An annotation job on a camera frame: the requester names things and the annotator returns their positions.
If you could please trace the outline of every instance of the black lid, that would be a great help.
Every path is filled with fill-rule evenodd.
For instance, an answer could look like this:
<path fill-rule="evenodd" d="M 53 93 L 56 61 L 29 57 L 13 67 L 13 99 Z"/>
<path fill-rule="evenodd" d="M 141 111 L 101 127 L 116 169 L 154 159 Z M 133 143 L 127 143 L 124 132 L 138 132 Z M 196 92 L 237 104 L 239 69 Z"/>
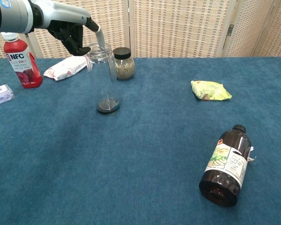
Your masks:
<path fill-rule="evenodd" d="M 233 129 L 236 129 L 236 130 L 241 130 L 243 131 L 244 133 L 246 132 L 246 128 L 243 126 L 243 125 L 240 125 L 240 124 L 237 124 L 233 127 Z"/>
<path fill-rule="evenodd" d="M 113 50 L 113 54 L 116 59 L 124 60 L 131 57 L 131 50 L 130 48 L 126 48 L 126 47 L 116 48 Z"/>

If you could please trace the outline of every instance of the table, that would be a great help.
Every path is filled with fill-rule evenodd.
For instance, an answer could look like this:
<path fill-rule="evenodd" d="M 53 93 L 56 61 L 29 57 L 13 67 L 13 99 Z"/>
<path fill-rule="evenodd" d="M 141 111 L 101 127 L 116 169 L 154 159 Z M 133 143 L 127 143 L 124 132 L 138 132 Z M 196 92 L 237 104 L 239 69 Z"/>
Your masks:
<path fill-rule="evenodd" d="M 60 59 L 38 59 L 41 73 Z M 102 115 L 87 70 L 23 89 L 6 59 L 0 85 L 0 224 L 281 224 L 281 58 L 135 59 Z M 191 80 L 223 83 L 201 101 Z M 238 203 L 205 199 L 199 181 L 220 135 L 243 124 L 254 146 Z"/>

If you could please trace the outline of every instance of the jar of seeds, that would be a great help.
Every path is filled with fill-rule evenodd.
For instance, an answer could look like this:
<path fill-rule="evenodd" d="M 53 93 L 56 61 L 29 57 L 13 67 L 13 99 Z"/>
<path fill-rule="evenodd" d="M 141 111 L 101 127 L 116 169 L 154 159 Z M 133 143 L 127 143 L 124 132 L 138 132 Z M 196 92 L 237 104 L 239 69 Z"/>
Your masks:
<path fill-rule="evenodd" d="M 133 76 L 135 71 L 134 60 L 129 48 L 121 47 L 113 50 L 116 61 L 117 78 L 126 80 Z"/>

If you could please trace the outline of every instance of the white plastic bag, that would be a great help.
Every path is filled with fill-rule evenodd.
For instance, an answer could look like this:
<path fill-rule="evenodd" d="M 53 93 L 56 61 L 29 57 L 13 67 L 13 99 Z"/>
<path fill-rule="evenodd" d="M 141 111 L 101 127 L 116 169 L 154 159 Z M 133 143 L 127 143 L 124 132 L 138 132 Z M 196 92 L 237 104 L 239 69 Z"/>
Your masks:
<path fill-rule="evenodd" d="M 86 67 L 86 58 L 84 56 L 71 56 L 47 69 L 44 76 L 60 81 L 71 77 Z"/>

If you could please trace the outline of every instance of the product label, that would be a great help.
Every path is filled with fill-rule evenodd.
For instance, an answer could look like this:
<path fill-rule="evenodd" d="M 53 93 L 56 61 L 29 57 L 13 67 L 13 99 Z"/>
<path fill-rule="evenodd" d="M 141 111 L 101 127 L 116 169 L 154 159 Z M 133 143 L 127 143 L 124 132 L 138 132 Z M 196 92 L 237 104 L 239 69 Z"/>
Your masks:
<path fill-rule="evenodd" d="M 219 140 L 205 171 L 218 170 L 227 173 L 239 183 L 240 188 L 244 181 L 247 160 L 241 153 Z"/>
<path fill-rule="evenodd" d="M 29 48 L 26 48 L 23 52 L 6 54 L 11 66 L 23 84 L 34 82 L 34 74 L 29 52 Z"/>

